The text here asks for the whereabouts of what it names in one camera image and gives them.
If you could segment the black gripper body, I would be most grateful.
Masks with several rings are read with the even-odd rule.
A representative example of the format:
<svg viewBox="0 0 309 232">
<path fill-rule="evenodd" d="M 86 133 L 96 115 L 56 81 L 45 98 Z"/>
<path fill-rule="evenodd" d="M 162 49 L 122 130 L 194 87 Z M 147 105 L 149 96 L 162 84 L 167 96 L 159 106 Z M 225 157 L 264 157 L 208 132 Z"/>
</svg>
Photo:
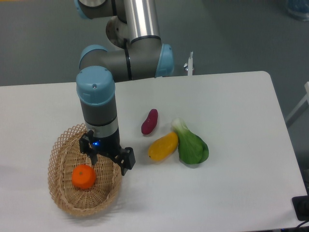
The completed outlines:
<svg viewBox="0 0 309 232">
<path fill-rule="evenodd" d="M 100 155 L 107 154 L 111 157 L 116 157 L 120 154 L 120 134 L 119 130 L 116 130 L 110 136 L 107 137 L 95 137 L 94 132 L 90 130 L 88 132 L 89 142 L 92 149 L 97 151 Z"/>
</svg>

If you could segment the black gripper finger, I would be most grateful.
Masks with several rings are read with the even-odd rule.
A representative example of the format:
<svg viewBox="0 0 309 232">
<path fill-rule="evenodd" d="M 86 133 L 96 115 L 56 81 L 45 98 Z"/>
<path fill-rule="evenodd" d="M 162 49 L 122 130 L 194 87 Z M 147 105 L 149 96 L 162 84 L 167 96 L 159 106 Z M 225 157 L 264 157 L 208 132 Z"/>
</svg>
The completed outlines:
<svg viewBox="0 0 309 232">
<path fill-rule="evenodd" d="M 120 148 L 113 161 L 120 167 L 121 175 L 125 176 L 126 172 L 132 170 L 136 163 L 133 148 Z"/>
<path fill-rule="evenodd" d="M 79 139 L 80 152 L 86 154 L 91 159 L 92 166 L 98 161 L 97 151 L 92 147 L 94 142 L 93 135 L 93 132 L 86 132 Z"/>
</svg>

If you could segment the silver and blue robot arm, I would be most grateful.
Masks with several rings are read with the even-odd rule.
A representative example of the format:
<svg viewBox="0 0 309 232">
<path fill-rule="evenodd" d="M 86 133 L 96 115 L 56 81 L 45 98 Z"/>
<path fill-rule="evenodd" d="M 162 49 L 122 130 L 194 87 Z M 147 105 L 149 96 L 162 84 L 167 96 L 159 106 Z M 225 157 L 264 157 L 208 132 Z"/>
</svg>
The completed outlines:
<svg viewBox="0 0 309 232">
<path fill-rule="evenodd" d="M 86 126 L 80 152 L 92 164 L 104 156 L 125 174 L 135 164 L 133 149 L 122 148 L 115 98 L 117 82 L 169 76 L 174 58 L 169 44 L 161 41 L 155 2 L 152 0 L 77 0 L 82 18 L 110 17 L 119 50 L 109 52 L 101 45 L 86 47 L 80 56 L 76 91 Z"/>
</svg>

